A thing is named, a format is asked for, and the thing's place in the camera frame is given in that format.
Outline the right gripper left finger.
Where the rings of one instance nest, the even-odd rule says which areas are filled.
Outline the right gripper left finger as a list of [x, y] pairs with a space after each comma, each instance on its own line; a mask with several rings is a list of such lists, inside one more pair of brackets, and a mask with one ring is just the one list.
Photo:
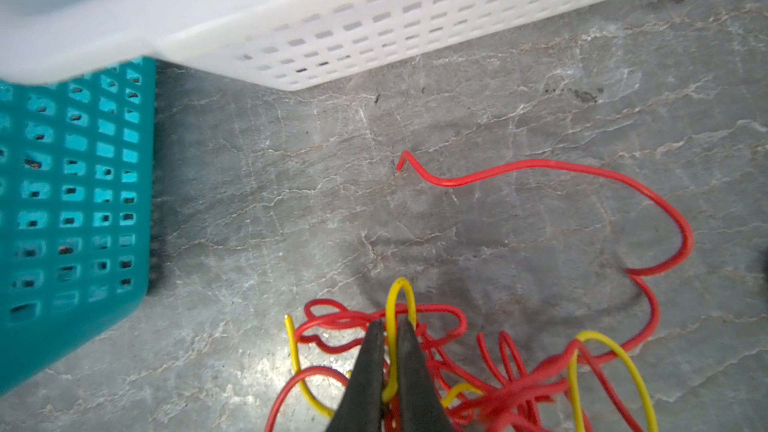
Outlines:
[[378, 432], [382, 427], [384, 326], [372, 322], [365, 334], [352, 375], [326, 430]]

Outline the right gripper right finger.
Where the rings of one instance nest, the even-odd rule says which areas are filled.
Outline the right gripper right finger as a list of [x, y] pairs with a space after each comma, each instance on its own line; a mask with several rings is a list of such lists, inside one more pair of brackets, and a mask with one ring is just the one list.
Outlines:
[[441, 405], [412, 324], [403, 320], [397, 329], [399, 421], [404, 432], [453, 432]]

